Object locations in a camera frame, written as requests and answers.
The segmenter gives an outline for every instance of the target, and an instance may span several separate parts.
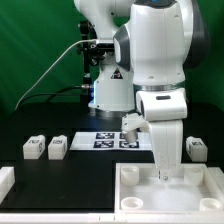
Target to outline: white plastic box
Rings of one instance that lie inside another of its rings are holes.
[[[32,136],[23,145],[24,159],[39,159],[45,150],[45,137],[43,135]]]
[[[0,170],[0,204],[15,183],[13,167],[2,167]]]
[[[123,168],[128,167],[130,169],[127,175]],[[139,169],[139,181],[136,181],[136,177],[133,178],[136,168]],[[135,183],[127,184],[123,175],[126,175],[127,179],[130,176]],[[200,212],[200,202],[204,198],[216,199],[221,205],[224,203],[222,189],[203,164],[181,165],[177,173],[173,174],[170,183],[162,183],[159,180],[159,170],[154,164],[116,166],[115,213],[196,213]]]
[[[61,135],[54,137],[48,146],[48,158],[49,160],[62,160],[67,152],[68,144],[67,137]]]

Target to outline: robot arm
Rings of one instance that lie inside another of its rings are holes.
[[[114,17],[129,16],[131,5],[135,0],[74,0],[77,10],[82,13],[94,27],[99,42],[113,42],[118,27]]]
[[[181,163],[182,119],[187,117],[181,87],[183,63],[194,37],[192,2],[137,0],[130,21],[114,36],[116,62],[134,71],[136,108],[142,114],[125,116],[122,132],[128,142],[136,140],[136,128],[149,132],[164,182]]]

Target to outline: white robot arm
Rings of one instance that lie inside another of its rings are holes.
[[[114,17],[130,15],[131,5],[135,0],[74,0],[77,10],[82,13],[94,27],[98,41],[113,42],[118,27]]]
[[[195,0],[137,0],[130,21],[114,36],[116,62],[133,69],[136,109],[123,118],[122,132],[131,143],[136,129],[149,132],[154,160],[163,182],[181,163],[187,117],[183,64],[193,39]]]
[[[114,17],[129,16],[135,0],[74,0],[76,8],[96,31],[96,47],[113,44],[118,30]],[[133,72],[120,68],[113,53],[105,53],[100,61],[100,74],[94,82],[94,99],[89,103],[93,114],[121,117],[134,109]]]

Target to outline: white container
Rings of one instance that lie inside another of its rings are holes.
[[[68,149],[67,137],[61,135],[54,137],[48,146],[49,160],[63,160]]]
[[[139,168],[139,182],[133,186],[123,184],[121,177],[122,168],[131,166]],[[121,202],[133,197],[141,199],[144,207],[123,209]],[[224,203],[224,193],[204,164],[181,164],[176,172],[171,172],[170,183],[163,183],[159,179],[155,164],[123,163],[116,166],[116,214],[198,213],[200,201],[204,198],[214,198]]]
[[[142,207],[143,207],[143,201],[140,198],[129,197],[124,198],[121,201],[121,208],[123,210],[138,210],[142,209]]]
[[[191,186],[201,186],[203,184],[204,170],[201,167],[184,169],[184,183]]]
[[[45,137],[43,135],[32,136],[23,145],[24,159],[39,159],[45,150]]]
[[[215,198],[203,198],[200,201],[200,211],[223,212],[223,203]]]
[[[121,167],[121,183],[126,186],[135,186],[139,182],[139,168],[137,166]]]

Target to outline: white tray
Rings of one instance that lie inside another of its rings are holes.
[[[121,168],[124,166],[139,167],[139,183],[126,186],[121,183]],[[203,183],[192,186],[184,182],[185,168],[200,167],[204,171]],[[143,201],[138,210],[122,210],[124,198],[135,197]],[[181,165],[170,183],[159,180],[159,171],[154,164],[120,164],[116,165],[115,213],[151,213],[151,212],[198,212],[200,200],[215,198],[224,203],[224,194],[204,164]]]

